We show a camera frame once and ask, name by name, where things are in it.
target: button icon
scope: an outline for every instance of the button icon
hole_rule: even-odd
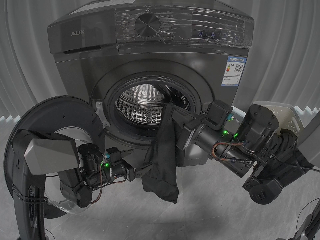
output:
[[[234,38],[235,41],[238,41],[240,39],[240,36],[238,34],[234,34],[233,38]]]

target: control knob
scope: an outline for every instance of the control knob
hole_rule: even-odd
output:
[[[144,13],[136,19],[134,27],[139,35],[143,37],[151,37],[157,34],[160,28],[160,21],[156,15],[152,13]]]

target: black cloth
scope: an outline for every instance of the black cloth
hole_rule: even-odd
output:
[[[144,160],[144,165],[153,162],[154,166],[142,176],[142,186],[146,192],[176,204],[179,195],[176,166],[183,166],[184,151],[176,147],[182,128],[172,119],[174,108],[169,103],[162,110],[157,136]]]

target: aux logo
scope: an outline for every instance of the aux logo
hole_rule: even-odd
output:
[[[84,33],[85,33],[85,30],[79,30],[79,31],[72,32],[71,36],[77,36]]]

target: curtain fold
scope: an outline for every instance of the curtain fold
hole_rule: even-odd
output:
[[[23,115],[36,104],[22,73],[8,26],[7,0],[0,7],[0,117]]]

